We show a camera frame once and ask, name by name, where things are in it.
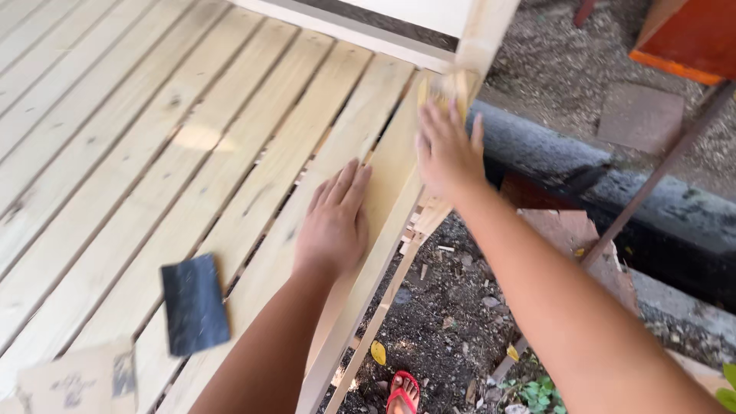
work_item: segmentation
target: finger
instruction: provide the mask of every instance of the finger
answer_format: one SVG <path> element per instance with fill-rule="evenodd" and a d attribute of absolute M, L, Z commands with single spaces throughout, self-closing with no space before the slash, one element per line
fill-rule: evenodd
<path fill-rule="evenodd" d="M 455 131 L 450 123 L 450 117 L 447 111 L 442 110 L 436 103 L 434 103 L 434 101 L 428 102 L 427 106 L 430 115 L 432 115 L 434 129 L 440 132 L 444 138 L 454 137 Z"/>
<path fill-rule="evenodd" d="M 458 100 L 452 99 L 450 101 L 450 122 L 452 122 L 453 129 L 455 130 L 455 136 L 464 137 L 465 135 L 465 124 L 462 121 L 462 115 L 458 109 Z"/>
<path fill-rule="evenodd" d="M 325 185 L 325 189 L 322 190 L 322 193 L 319 195 L 319 201 L 317 202 L 318 206 L 321 206 L 322 204 L 325 204 L 327 202 L 327 197 L 330 196 L 330 192 L 337 183 L 337 179 L 340 177 L 341 173 L 342 169 L 340 169 L 337 174 L 333 175 L 332 178 L 330 178 L 330 180 L 327 182 L 327 184 Z"/>
<path fill-rule="evenodd" d="M 470 143 L 477 153 L 483 154 L 483 115 L 481 113 L 476 114 L 473 119 L 473 133 L 470 136 Z"/>
<path fill-rule="evenodd" d="M 434 120 L 432 119 L 432 115 L 429 113 L 427 105 L 423 105 L 420 108 L 419 121 L 420 131 L 422 131 L 425 137 L 429 138 L 430 145 L 437 145 L 442 137 L 434 126 Z"/>
<path fill-rule="evenodd" d="M 417 159 L 419 163 L 422 164 L 429 161 L 432 151 L 429 147 L 429 142 L 427 142 L 427 137 L 421 131 L 417 131 L 414 137 L 414 145 L 417 147 Z"/>
<path fill-rule="evenodd" d="M 361 250 L 365 250 L 368 245 L 368 215 L 366 209 L 362 205 L 358 209 L 358 214 L 355 216 L 355 234 L 358 237 L 358 245 Z"/>
<path fill-rule="evenodd" d="M 310 214 L 317 207 L 319 196 L 322 195 L 322 192 L 325 190 L 326 186 L 327 186 L 327 181 L 323 181 L 322 184 L 320 184 L 319 187 L 317 187 L 317 189 L 314 190 L 312 201 L 309 203 L 309 207 L 307 207 L 307 214 Z"/>
<path fill-rule="evenodd" d="M 373 173 L 373 167 L 366 165 L 360 171 L 355 174 L 355 180 L 350 185 L 350 188 L 345 194 L 345 198 L 342 201 L 342 205 L 347 208 L 349 214 L 358 213 L 358 209 L 363 203 L 363 197 L 365 196 L 366 188 L 368 188 L 368 181 L 370 175 Z"/>
<path fill-rule="evenodd" d="M 335 186 L 332 188 L 330 194 L 327 197 L 328 204 L 336 206 L 342 203 L 342 199 L 345 197 L 345 193 L 347 193 L 350 185 L 353 184 L 353 181 L 355 179 L 355 171 L 357 169 L 357 158 L 353 158 L 352 160 L 347 162 L 347 165 L 343 167 L 342 172 L 340 172 L 340 176 L 337 177 L 337 182 L 335 183 Z"/>

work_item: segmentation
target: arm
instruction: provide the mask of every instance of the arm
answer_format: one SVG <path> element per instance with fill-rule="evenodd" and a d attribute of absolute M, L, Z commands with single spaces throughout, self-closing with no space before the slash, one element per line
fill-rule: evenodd
<path fill-rule="evenodd" d="M 243 333 L 190 414 L 294 412 L 322 308 L 365 250 L 361 204 L 370 172 L 353 159 L 314 192 L 291 277 Z"/>
<path fill-rule="evenodd" d="M 483 130 L 455 105 L 420 110 L 419 168 L 478 241 L 514 318 L 571 413 L 724 413 L 602 286 L 516 215 L 484 178 Z"/>

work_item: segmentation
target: black sandpaper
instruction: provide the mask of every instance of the black sandpaper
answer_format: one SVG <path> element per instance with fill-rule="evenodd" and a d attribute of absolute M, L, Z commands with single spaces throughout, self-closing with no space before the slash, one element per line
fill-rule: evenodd
<path fill-rule="evenodd" d="M 161 267 L 169 352 L 186 357 L 230 340 L 211 253 Z"/>

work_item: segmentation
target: dirt ground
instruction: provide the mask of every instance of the dirt ground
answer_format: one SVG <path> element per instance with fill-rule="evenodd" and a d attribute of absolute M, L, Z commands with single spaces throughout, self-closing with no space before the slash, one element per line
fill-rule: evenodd
<path fill-rule="evenodd" d="M 455 251 L 442 251 L 440 256 L 438 245 Z M 401 257 L 397 253 L 386 271 L 358 328 L 358 336 L 363 334 Z M 486 379 L 506 356 L 506 347 L 521 333 L 505 306 L 492 271 L 484 271 L 484 263 L 465 224 L 452 213 L 420 248 L 401 288 L 409 295 L 397 295 L 403 299 L 394 300 L 378 330 L 376 340 L 386 348 L 386 365 L 381 366 L 369 353 L 366 355 L 355 378 L 355 387 L 347 393 L 340 413 L 384 412 L 389 393 L 381 387 L 381 382 L 390 382 L 392 374 L 400 369 L 410 371 L 420 382 L 428 379 L 419 413 L 454 413 L 454 407 L 460 413 L 494 413 L 493 394 L 498 397 L 498 391 L 487 385 Z M 416 281 L 422 264 L 428 265 L 426 285 Z M 500 303 L 489 308 L 483 303 L 485 297 Z M 640 304 L 640 307 L 647 328 L 668 348 L 719 369 L 722 362 L 736 357 L 736 348 L 703 329 L 649 306 Z M 348 350 L 340 370 L 347 367 L 352 355 Z M 544 368 L 530 349 L 506 378 L 527 382 L 543 374 Z M 475 401 L 484 397 L 485 407 L 479 409 L 465 401 L 468 384 L 474 379 L 478 384 Z M 328 394 L 333 391 L 334 387 L 330 386 Z M 320 412 L 326 407 L 328 397 Z"/>

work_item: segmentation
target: green plant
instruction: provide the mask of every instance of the green plant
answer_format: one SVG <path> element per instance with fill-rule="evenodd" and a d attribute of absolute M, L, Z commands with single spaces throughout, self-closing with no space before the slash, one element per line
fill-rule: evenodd
<path fill-rule="evenodd" d="M 506 393 L 515 393 L 532 414 L 554 413 L 566 414 L 565 404 L 549 376 L 541 376 L 537 381 L 516 385 L 516 380 L 502 382 L 498 385 L 507 389 Z"/>
<path fill-rule="evenodd" d="M 736 364 L 723 364 L 723 374 L 731 387 L 736 389 Z M 736 391 L 718 388 L 715 397 L 728 411 L 736 413 Z"/>

